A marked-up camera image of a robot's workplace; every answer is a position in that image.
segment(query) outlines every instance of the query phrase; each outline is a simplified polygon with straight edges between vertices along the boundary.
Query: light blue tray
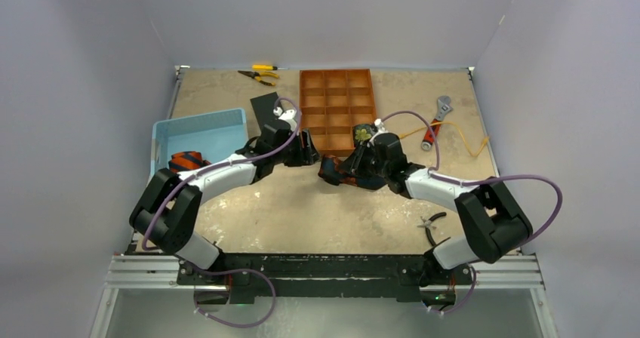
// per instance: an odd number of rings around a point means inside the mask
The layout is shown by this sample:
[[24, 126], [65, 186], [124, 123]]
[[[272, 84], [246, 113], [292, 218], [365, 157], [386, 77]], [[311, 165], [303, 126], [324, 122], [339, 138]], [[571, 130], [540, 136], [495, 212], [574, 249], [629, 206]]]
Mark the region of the light blue tray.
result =
[[196, 151], [216, 163], [242, 148], [247, 139], [247, 118], [242, 108], [158, 121], [153, 125], [151, 175], [168, 168], [174, 153]]

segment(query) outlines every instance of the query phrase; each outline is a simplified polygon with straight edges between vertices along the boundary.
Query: wooden work surface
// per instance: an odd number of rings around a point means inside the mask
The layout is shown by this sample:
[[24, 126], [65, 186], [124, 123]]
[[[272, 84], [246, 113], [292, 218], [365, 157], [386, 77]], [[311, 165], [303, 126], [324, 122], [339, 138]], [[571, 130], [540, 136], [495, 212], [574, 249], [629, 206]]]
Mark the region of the wooden work surface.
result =
[[[277, 86], [267, 87], [235, 70], [188, 70], [184, 75], [173, 117], [244, 108], [249, 137], [259, 134], [249, 100], [272, 91], [298, 100], [299, 71], [279, 70]], [[436, 113], [436, 99], [451, 97], [454, 111], [447, 121], [459, 124], [472, 149], [484, 136], [471, 82], [466, 72], [406, 72], [372, 70], [377, 114], [401, 109], [420, 113], [427, 120]], [[397, 134], [423, 126], [412, 115], [399, 115], [386, 123]], [[409, 160], [426, 166], [435, 162], [435, 150], [424, 152], [424, 133], [402, 140]], [[438, 136], [440, 171], [464, 179], [494, 174], [488, 150], [473, 158], [450, 125]], [[229, 191], [200, 207], [195, 230], [227, 252], [317, 254], [421, 254], [429, 248], [420, 217], [444, 209], [426, 201], [408, 200], [386, 187], [369, 192], [353, 186], [332, 186], [318, 176], [319, 164], [287, 168], [252, 186]], [[457, 215], [437, 221], [434, 238], [441, 241], [462, 234]]]

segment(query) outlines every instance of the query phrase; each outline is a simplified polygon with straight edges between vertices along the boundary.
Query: yellow cable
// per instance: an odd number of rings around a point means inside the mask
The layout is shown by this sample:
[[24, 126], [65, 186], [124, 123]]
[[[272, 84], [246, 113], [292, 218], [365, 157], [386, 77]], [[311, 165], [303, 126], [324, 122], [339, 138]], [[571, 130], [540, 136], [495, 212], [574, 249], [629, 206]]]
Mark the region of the yellow cable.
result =
[[[466, 151], [472, 156], [472, 157], [478, 157], [478, 155], [480, 155], [480, 153], [482, 152], [482, 150], [486, 147], [487, 143], [489, 143], [489, 136], [485, 136], [485, 138], [482, 140], [482, 144], [480, 145], [480, 148], [478, 149], [477, 152], [471, 152], [471, 147], [469, 147], [469, 144], [466, 141], [466, 138], [464, 137], [464, 134], [462, 133], [462, 130], [460, 129], [460, 127], [458, 126], [458, 124], [453, 123], [452, 121], [437, 121], [435, 123], [432, 123], [431, 126], [436, 126], [438, 124], [450, 124], [453, 125], [456, 129], [458, 129], [458, 133], [460, 134], [460, 137], [462, 138], [462, 141], [464, 142], [464, 146], [466, 147]], [[418, 128], [415, 131], [411, 131], [409, 133], [405, 133], [405, 134], [400, 134], [398, 137], [400, 139], [405, 138], [405, 137], [409, 137], [412, 134], [418, 133], [420, 131], [424, 131], [426, 129], [426, 127], [422, 127], [422, 128]]]

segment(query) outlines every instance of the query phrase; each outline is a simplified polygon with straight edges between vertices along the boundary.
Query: yellow handled pliers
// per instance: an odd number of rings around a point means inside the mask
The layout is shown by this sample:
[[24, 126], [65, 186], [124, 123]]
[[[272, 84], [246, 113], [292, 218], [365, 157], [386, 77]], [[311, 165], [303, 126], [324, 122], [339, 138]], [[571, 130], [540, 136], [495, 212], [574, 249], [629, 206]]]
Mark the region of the yellow handled pliers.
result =
[[275, 83], [264, 81], [261, 77], [270, 76], [272, 78], [280, 79], [280, 75], [275, 74], [274, 72], [243, 72], [242, 70], [238, 70], [238, 72], [242, 75], [248, 76], [249, 78], [256, 79], [261, 84], [269, 85], [270, 87], [275, 87]]

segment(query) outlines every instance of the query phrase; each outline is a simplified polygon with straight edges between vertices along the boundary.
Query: wooden organizer box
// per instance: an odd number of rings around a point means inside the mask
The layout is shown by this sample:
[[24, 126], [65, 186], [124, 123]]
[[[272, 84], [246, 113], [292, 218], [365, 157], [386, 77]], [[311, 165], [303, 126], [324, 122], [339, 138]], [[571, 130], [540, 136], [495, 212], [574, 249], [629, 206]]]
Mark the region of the wooden organizer box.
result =
[[300, 71], [300, 108], [301, 127], [309, 129], [320, 153], [350, 155], [352, 127], [376, 119], [369, 69]]

